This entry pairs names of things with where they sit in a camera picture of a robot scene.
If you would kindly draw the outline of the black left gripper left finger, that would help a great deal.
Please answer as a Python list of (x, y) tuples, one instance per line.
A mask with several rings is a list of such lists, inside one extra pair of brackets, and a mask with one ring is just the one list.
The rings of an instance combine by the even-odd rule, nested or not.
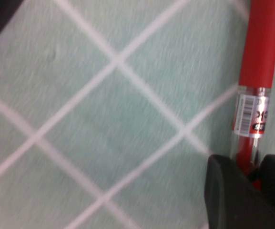
[(275, 207), (263, 196), (259, 168), (246, 176), (228, 157), (208, 158), (205, 205), (209, 228), (275, 229)]

